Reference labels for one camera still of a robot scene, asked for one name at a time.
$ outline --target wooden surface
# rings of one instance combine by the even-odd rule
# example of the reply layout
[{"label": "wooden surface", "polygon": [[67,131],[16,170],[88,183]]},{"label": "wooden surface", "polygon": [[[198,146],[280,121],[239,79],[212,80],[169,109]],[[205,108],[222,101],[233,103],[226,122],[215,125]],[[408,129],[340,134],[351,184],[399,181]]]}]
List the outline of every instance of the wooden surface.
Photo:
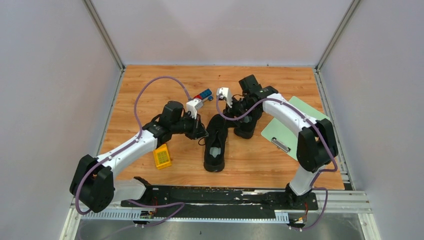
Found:
[{"label": "wooden surface", "polygon": [[[276,88],[287,100],[297,96],[322,111],[322,104],[311,68],[305,67],[240,67],[240,66],[146,66],[127,67],[112,117],[104,139],[102,153],[125,142],[139,131],[134,118],[134,102],[144,85],[158,76],[173,76],[188,89],[193,97],[209,88],[229,87],[232,94],[240,94],[238,81],[254,74],[258,82]],[[187,102],[182,88],[173,80],[161,79],[152,83],[137,105],[142,124],[160,114],[164,105],[174,100]],[[217,110],[215,101],[206,101],[199,113],[205,126]],[[294,177],[298,162],[261,136],[262,130],[273,119],[263,114],[254,136],[242,139],[230,128],[225,148],[225,168],[222,172],[207,172],[203,167],[204,146],[197,140],[173,135],[167,143],[172,166],[158,170],[153,153],[148,153],[127,167],[117,179],[140,176],[151,184],[211,187],[284,188]],[[323,173],[316,186],[344,189],[339,172]]]}]

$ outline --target metal frame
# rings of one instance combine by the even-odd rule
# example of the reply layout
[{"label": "metal frame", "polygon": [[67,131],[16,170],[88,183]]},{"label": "metal frame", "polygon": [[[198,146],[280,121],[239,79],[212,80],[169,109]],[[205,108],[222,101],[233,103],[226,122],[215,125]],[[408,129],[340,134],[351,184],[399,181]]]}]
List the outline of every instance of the metal frame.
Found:
[{"label": "metal frame", "polygon": [[[123,64],[121,58],[118,55],[117,50],[115,49],[114,45],[112,44],[111,39],[109,38],[109,35],[106,32],[105,27],[103,26],[99,15],[96,12],[95,7],[93,6],[93,3],[91,0],[82,0],[84,4],[87,7],[88,12],[90,13],[94,23],[96,24],[101,36],[103,37],[107,47],[110,50],[111,55],[113,56],[116,64],[121,69],[121,76],[119,78],[119,81],[116,86],[115,95],[111,104],[111,108],[109,111],[109,115],[107,118],[107,122],[103,131],[103,135],[100,139],[98,151],[100,152],[107,127],[109,125],[112,111],[119,93],[119,89],[121,87],[121,83],[124,77],[124,71],[125,71],[125,65]],[[355,189],[355,181],[352,181],[352,177],[349,174],[349,164],[345,159],[345,155],[343,153],[342,144],[340,142],[340,138],[337,131],[337,121],[335,120],[334,113],[332,112],[331,104],[329,103],[327,99],[326,94],[326,86],[323,83],[323,76],[321,75],[321,68],[325,64],[329,54],[331,53],[332,49],[334,48],[335,44],[337,43],[338,39],[342,35],[344,29],[347,27],[349,20],[351,19],[352,15],[355,13],[356,9],[358,8],[361,0],[352,0],[348,10],[346,11],[342,21],[340,22],[339,26],[337,27],[337,30],[335,31],[334,35],[332,36],[331,41],[328,43],[328,46],[326,47],[322,57],[320,58],[318,64],[315,66],[314,70],[314,76],[316,80],[316,84],[318,86],[319,94],[321,97],[321,101],[323,104],[324,112],[326,115],[328,115],[333,123],[334,123],[334,129],[335,129],[335,136],[337,140],[337,145],[339,149],[339,165],[340,165],[340,172],[342,175],[343,183],[345,184],[351,184],[353,189]],[[283,189],[263,189],[263,190],[257,190],[257,191],[275,191],[275,192],[283,192]],[[316,198],[318,201],[318,206],[322,208],[325,200],[325,191],[314,191],[316,194]],[[134,220],[134,216],[137,217],[137,213],[140,210],[151,210],[152,208],[142,208],[142,207],[121,207],[117,203],[113,203],[109,205],[103,212],[100,213],[91,213],[85,216],[80,216],[76,210],[75,210],[75,199],[73,200],[68,216],[64,225],[64,228],[62,230],[62,234],[60,236],[61,240],[73,240],[77,234],[78,225],[81,219],[103,219],[103,220]],[[300,210],[288,210],[288,211],[277,211],[276,212],[276,218],[274,219],[212,219],[212,218],[171,218],[170,221],[176,221],[176,222],[226,222],[226,223],[282,223],[284,222],[285,216],[288,214],[295,214],[295,213],[301,213],[303,211]],[[321,209],[316,211],[310,211],[311,213],[320,213]],[[374,215],[371,210],[370,203],[368,202],[368,198],[366,196],[366,193],[364,191],[349,191],[349,190],[329,190],[328,191],[328,203],[326,208],[326,213],[333,213],[333,214],[340,214],[340,213],[355,213],[358,214],[362,232],[364,234],[364,237],[366,240],[379,240],[380,234],[378,232],[378,229],[376,227],[376,223],[374,220]],[[149,221],[158,221],[162,218],[156,218],[156,219],[149,219]]]}]

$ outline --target green clipboard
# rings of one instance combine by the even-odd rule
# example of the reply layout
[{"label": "green clipboard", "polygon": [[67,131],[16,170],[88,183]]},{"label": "green clipboard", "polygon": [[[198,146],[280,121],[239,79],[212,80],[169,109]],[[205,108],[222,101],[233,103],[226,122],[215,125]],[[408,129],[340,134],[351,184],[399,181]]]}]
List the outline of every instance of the green clipboard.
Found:
[{"label": "green clipboard", "polygon": [[[316,118],[317,120],[330,119],[328,116],[311,107],[296,96],[293,96],[288,102],[298,108],[300,111],[304,112],[305,114],[311,117]],[[263,129],[260,134],[268,141],[271,141],[272,138],[278,139],[280,142],[290,148],[290,151],[287,154],[290,157],[294,158],[296,161],[298,160],[298,158],[296,157],[296,152],[298,148],[298,137],[295,136],[292,131],[290,131],[277,119],[272,119],[271,122],[269,122],[269,124]]]}]

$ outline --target black and white robotic arm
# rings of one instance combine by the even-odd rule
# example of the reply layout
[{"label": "black and white robotic arm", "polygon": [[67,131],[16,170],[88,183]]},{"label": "black and white robotic arm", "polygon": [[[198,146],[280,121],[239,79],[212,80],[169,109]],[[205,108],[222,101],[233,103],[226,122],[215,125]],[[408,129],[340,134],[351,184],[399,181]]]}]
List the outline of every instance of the black and white robotic arm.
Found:
[{"label": "black and white robotic arm", "polygon": [[[335,157],[338,155],[338,148],[332,123],[328,119],[318,120],[304,114],[272,86],[262,87],[253,75],[243,78],[239,84],[242,88],[240,99],[233,97],[228,88],[218,88],[217,98],[226,101],[223,114],[230,118],[239,117],[256,105],[254,109],[273,116],[297,136],[296,156],[300,166],[287,185],[286,192],[289,193],[291,204],[303,204],[304,198],[311,192],[311,183],[315,181],[319,171],[332,162],[322,140],[318,138],[311,124],[317,127],[332,156]],[[248,114],[238,121],[237,126],[243,128],[243,124],[255,123],[258,120],[254,119],[255,116],[260,117],[261,114]]]},{"label": "black and white robotic arm", "polygon": [[92,157],[86,155],[79,161],[69,191],[75,196],[84,176],[88,175],[79,192],[79,200],[91,211],[98,213],[110,203],[140,199],[146,187],[139,179],[115,180],[131,163],[159,148],[171,140],[173,134],[185,134],[195,140],[208,135],[197,109],[201,107],[197,98],[186,103],[187,112],[180,102],[169,101],[161,114],[157,115],[141,131],[117,148]]}]

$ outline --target gray floor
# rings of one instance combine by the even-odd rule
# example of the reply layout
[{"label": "gray floor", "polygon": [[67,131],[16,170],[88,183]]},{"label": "gray floor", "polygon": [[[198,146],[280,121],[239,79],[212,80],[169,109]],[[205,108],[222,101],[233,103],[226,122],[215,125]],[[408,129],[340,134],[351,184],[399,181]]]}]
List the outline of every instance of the gray floor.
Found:
[{"label": "gray floor", "polygon": [[[317,215],[309,214],[308,222]],[[83,220],[80,223],[82,240],[100,240],[126,226],[131,221]],[[131,227],[111,235],[108,240],[363,240],[357,214],[327,213],[315,228],[303,232],[289,230],[276,223],[210,223],[165,222],[153,227]]]}]

